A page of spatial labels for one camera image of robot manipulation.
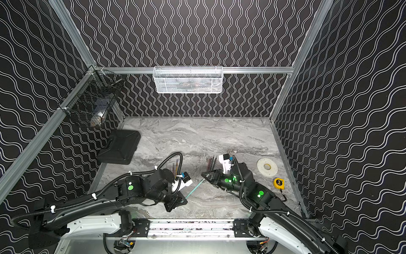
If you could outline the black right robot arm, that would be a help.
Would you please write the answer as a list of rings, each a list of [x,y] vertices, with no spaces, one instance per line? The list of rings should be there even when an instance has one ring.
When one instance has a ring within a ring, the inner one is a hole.
[[[270,189],[254,179],[245,163],[232,160],[228,173],[204,171],[201,176],[211,185],[236,193],[249,210],[246,233],[251,237],[267,237],[295,254],[346,254],[347,241],[315,227],[289,208]]]

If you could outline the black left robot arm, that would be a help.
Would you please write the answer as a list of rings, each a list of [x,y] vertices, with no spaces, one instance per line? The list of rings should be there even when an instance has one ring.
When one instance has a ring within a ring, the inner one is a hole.
[[[133,221],[130,212],[123,209],[130,205],[155,206],[162,203],[167,212],[186,205],[181,193],[184,176],[180,172],[183,154],[174,152],[153,170],[129,171],[107,183],[101,190],[82,197],[51,205],[43,202],[33,212],[11,218],[10,224],[29,233],[29,247],[42,249],[56,244],[72,233],[73,226],[83,218],[104,212],[117,212],[119,228],[111,234],[124,236],[132,233]]]

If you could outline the white tape roll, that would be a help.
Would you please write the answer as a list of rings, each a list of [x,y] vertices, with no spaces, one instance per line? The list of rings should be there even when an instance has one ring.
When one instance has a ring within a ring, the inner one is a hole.
[[[273,177],[278,173],[277,164],[269,158],[261,158],[257,162],[258,171],[265,177]]]

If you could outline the yellow tape measure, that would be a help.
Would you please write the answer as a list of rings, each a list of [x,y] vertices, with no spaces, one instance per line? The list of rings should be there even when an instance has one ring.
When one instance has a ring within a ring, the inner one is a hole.
[[[285,189],[285,185],[284,185],[284,180],[282,178],[275,178],[273,181],[273,185],[276,189],[278,189],[283,197],[282,202],[286,202],[287,201],[287,197],[284,194],[284,189]]]

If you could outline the black plastic case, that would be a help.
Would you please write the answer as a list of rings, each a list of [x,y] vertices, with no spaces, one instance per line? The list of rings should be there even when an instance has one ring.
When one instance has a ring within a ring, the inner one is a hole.
[[[141,134],[135,130],[113,130],[107,145],[97,155],[101,163],[129,165]]]

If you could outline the aluminium back rail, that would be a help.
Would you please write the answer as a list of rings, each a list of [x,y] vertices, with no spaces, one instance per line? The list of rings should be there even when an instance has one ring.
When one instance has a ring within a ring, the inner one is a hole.
[[[222,66],[155,66],[155,67],[98,67],[117,74],[152,75],[155,71],[172,73],[223,73],[223,74],[292,74],[293,67],[222,67]]]

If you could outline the aluminium left side rail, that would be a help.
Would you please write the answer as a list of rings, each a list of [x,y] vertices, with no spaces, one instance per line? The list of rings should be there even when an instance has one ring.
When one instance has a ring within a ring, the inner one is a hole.
[[[75,100],[76,96],[79,95],[79,92],[84,88],[88,80],[93,77],[94,71],[94,66],[88,68],[75,88],[67,95],[45,125],[1,177],[1,202],[3,202],[9,195],[19,179],[23,176],[50,137],[60,126],[61,122],[65,119],[66,113],[63,109],[67,108],[70,103]]]

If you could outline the aluminium corner post right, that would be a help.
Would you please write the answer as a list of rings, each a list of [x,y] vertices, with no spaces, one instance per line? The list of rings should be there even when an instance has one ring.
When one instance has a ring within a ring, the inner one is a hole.
[[[297,78],[305,60],[306,56],[308,55],[315,39],[316,36],[318,35],[323,21],[326,18],[327,14],[329,13],[334,1],[333,0],[324,0],[320,2],[319,8],[317,12],[314,15],[313,21],[309,27],[309,30],[304,38],[304,41],[299,49],[299,52],[297,54],[297,57],[293,63],[293,71],[291,74],[288,75],[287,79],[285,80],[285,83],[281,89],[281,92],[278,96],[278,99],[273,107],[273,110],[270,114],[270,121],[275,122],[278,114],[284,104],[284,101],[286,100],[289,91],[291,90],[295,79]]]

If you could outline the aluminium corner post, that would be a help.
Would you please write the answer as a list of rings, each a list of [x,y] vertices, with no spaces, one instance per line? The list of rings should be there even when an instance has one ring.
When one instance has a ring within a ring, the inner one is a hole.
[[[297,57],[293,63],[293,71],[291,74],[288,75],[287,79],[285,80],[285,83],[281,89],[281,92],[278,96],[278,99],[273,107],[273,110],[270,114],[270,121],[275,122],[278,114],[284,104],[284,101],[286,100],[289,91],[291,90],[295,79],[297,78],[305,60],[306,56],[308,55],[315,39],[316,36],[318,35],[323,21],[326,18],[327,14],[329,13],[334,1],[333,0],[324,0],[320,2],[319,8],[317,12],[314,15],[313,21],[309,27],[309,30],[304,38],[304,41],[299,49],[299,52],[297,54]]]
[[[82,58],[82,61],[86,64],[87,67],[97,66],[95,59],[93,58],[89,48],[85,44],[64,2],[61,0],[49,0],[48,2],[53,8],[56,15],[58,16],[62,26],[69,35],[73,45],[76,47],[78,53]]]

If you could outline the aluminium corner post left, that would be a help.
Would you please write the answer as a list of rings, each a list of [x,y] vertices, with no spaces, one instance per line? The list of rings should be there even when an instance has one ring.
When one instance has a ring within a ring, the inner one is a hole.
[[[93,58],[89,48],[85,44],[64,2],[61,0],[49,0],[48,2],[53,8],[56,15],[58,16],[62,26],[69,35],[73,45],[76,47],[78,53],[82,58],[82,61],[86,64],[87,67],[97,66],[95,59]]]

